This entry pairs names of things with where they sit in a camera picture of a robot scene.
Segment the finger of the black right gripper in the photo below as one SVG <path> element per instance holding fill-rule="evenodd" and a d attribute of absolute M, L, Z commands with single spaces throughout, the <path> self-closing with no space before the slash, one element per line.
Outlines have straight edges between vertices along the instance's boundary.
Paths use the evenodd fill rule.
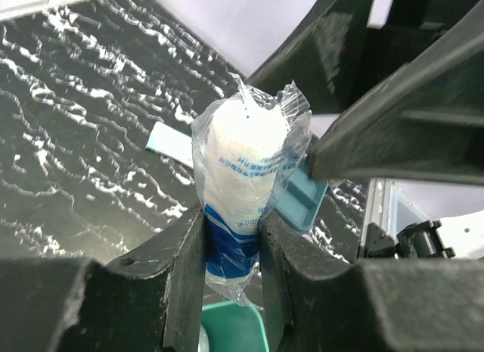
<path fill-rule="evenodd" d="M 315 114 L 338 114 L 351 103 L 373 0 L 317 0 L 278 49 L 249 77 L 275 94 L 295 82 Z"/>
<path fill-rule="evenodd" d="M 310 147 L 313 179 L 483 183 L 483 5 L 344 111 Z"/>

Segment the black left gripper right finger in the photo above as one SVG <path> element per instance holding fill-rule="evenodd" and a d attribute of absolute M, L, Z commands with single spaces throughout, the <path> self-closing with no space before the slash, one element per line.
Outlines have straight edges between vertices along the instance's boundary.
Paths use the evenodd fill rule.
<path fill-rule="evenodd" d="M 363 259 L 347 264 L 276 214 L 260 226 L 272 351 L 481 351 L 483 264 Z"/>

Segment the dark teal tray insert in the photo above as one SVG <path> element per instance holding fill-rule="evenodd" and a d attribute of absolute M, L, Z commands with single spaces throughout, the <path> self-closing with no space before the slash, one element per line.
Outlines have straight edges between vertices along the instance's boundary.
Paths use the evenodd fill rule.
<path fill-rule="evenodd" d="M 327 180 L 314 181 L 309 178 L 304 158 L 290 176 L 275 211 L 291 229 L 306 233 L 313 227 L 327 188 Z"/>

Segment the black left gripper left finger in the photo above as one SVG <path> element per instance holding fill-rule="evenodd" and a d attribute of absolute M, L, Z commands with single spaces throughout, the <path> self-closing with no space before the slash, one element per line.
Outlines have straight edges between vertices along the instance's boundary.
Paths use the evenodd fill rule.
<path fill-rule="evenodd" d="M 205 220 L 194 204 L 103 265 L 86 257 L 1 261 L 3 351 L 195 351 Z"/>

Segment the white blue sachet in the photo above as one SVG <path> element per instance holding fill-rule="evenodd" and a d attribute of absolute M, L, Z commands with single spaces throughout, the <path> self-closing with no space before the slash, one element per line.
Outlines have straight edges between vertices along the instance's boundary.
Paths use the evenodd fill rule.
<path fill-rule="evenodd" d="M 191 137 L 165 123 L 156 122 L 154 124 L 145 148 L 193 168 Z"/>

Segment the teal plastic medicine box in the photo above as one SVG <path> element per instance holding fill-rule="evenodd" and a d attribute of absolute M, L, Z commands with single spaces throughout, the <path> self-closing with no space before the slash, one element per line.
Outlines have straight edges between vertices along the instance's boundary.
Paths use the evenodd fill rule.
<path fill-rule="evenodd" d="M 232 301 L 203 306 L 197 351 L 269 351 L 260 312 Z"/>

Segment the white bottle blue label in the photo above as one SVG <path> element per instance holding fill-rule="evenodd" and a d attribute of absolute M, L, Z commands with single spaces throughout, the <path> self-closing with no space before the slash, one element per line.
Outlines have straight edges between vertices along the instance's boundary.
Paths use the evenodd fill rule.
<path fill-rule="evenodd" d="M 197 196 L 207 226 L 206 283 L 240 306 L 259 260 L 259 225 L 311 139 L 310 104 L 289 83 L 270 95 L 234 76 L 237 91 L 191 124 Z"/>

